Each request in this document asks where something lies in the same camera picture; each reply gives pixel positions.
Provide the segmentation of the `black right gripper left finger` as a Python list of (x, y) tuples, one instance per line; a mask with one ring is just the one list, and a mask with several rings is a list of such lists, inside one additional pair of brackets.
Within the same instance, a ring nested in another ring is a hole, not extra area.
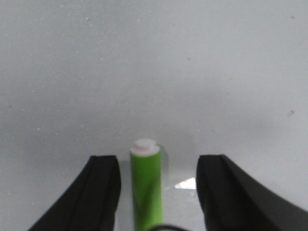
[(120, 192), (116, 156), (91, 156), (73, 183), (30, 230), (112, 231)]

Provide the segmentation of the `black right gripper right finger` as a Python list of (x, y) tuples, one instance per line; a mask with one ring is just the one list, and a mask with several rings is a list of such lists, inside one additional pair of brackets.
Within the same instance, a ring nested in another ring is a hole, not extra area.
[(196, 188), (208, 231), (306, 231), (308, 213), (269, 190), (226, 155), (201, 155)]

